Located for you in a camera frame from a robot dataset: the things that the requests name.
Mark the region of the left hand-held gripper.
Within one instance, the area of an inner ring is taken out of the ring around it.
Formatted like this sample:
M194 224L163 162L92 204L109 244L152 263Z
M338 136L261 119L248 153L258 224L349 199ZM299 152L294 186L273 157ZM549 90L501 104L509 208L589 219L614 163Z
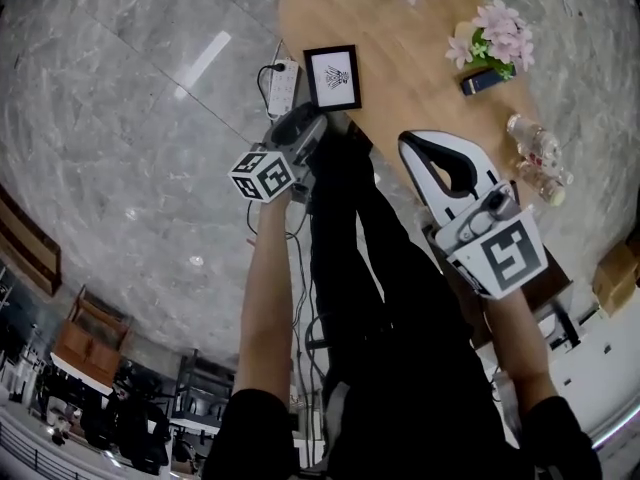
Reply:
M261 143L243 154L228 173L248 201L269 203L287 189L306 204L315 184L307 164L326 131L326 115L306 102L281 116Z

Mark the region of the black framed picture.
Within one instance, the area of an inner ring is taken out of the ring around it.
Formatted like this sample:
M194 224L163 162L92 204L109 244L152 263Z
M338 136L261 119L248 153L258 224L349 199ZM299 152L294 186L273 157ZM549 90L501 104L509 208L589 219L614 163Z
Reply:
M303 51L312 103L322 111L362 108L357 50L341 45Z

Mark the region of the person's left forearm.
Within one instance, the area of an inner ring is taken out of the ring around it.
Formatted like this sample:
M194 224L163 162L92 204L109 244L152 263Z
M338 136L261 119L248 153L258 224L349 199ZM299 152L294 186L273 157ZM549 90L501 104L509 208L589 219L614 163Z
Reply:
M260 208L241 311L234 390L268 392L289 403L293 295L286 239L285 191Z

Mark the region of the person's right forearm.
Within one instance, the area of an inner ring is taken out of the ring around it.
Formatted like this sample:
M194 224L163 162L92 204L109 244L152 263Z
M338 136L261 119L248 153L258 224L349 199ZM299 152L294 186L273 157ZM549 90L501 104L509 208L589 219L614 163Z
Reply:
M498 364L514 385L520 415L556 396L546 341L523 292L486 300L485 319Z

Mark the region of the white power strip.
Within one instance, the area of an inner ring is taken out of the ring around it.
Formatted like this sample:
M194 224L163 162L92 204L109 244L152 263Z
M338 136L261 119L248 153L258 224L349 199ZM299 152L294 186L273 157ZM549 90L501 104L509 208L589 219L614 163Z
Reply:
M292 110L298 82L299 64L290 59L279 59L270 69L267 113L275 119Z

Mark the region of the clear plastic bottle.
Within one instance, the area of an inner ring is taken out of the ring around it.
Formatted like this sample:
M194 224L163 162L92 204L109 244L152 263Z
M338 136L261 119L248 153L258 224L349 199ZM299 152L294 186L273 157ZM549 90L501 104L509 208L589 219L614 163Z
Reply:
M546 168L522 160L517 171L520 178L552 207L558 207L565 201L566 187L574 181L574 175L561 164Z
M555 135L537 122L512 115L506 125L509 136L516 142L519 154L537 167L556 167L561 159L561 149Z

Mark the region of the dark blue box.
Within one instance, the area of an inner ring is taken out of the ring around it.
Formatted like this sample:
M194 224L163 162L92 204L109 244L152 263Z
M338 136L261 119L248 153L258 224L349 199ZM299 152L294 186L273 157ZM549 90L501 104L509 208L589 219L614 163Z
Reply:
M502 81L501 75L495 69L489 68L464 77L460 82L460 88L465 96L472 96Z

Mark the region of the pink flower bouquet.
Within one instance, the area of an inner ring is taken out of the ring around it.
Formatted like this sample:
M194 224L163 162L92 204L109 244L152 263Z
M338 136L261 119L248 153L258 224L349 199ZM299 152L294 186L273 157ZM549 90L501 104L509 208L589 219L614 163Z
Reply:
M533 33L516 9L493 0L456 25L445 57L460 71L489 68L507 81L535 63Z

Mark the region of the person's black trousers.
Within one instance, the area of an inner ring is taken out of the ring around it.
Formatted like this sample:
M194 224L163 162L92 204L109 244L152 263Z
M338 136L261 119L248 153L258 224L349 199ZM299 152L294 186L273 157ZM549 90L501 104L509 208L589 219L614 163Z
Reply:
M311 274L340 429L327 480L531 480L457 296L374 182L369 142L311 155Z

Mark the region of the cardboard box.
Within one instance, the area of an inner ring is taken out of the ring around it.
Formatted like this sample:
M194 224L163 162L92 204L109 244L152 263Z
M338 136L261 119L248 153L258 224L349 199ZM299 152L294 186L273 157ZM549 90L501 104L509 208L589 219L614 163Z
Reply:
M592 281L601 308L613 316L632 299L640 279L640 257L624 242L617 243L598 263Z

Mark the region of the black metal shelf rack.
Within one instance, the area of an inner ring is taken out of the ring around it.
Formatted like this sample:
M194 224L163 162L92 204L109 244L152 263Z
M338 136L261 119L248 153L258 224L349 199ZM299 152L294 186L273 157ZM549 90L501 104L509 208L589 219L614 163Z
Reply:
M169 421L200 437L201 444L220 429L232 396L235 371L203 357L198 350L183 356Z

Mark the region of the dark wooden bench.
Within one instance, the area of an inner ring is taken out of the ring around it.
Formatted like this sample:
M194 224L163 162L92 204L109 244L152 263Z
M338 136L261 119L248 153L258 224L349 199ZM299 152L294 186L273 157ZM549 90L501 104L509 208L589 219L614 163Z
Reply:
M61 248L0 184L0 249L36 286L53 297L62 284Z

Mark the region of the brown wooden cabinet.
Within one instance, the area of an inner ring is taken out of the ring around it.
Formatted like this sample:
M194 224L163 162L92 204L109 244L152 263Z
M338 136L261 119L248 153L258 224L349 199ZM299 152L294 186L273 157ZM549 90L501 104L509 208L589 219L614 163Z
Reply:
M50 353L54 365L108 396L131 333L133 318L83 286Z

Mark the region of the person's black shirt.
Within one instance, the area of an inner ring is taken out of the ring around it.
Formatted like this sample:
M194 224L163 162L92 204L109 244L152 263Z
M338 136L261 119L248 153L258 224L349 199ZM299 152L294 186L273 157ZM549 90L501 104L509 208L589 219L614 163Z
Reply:
M376 421L370 400L349 391L324 459L300 467L281 400L260 390L234 394L203 480L604 480L589 437L566 400L537 404L511 446L491 399L454 411L434 402Z

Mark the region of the black office chair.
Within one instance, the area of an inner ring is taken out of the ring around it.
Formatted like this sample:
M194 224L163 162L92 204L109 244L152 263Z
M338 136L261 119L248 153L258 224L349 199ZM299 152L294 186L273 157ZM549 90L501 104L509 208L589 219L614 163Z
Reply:
M169 465L169 421L163 411L148 400L120 399L114 392L105 407L102 402L100 393L85 398L80 427L86 441L105 452L117 451L134 469L158 476Z

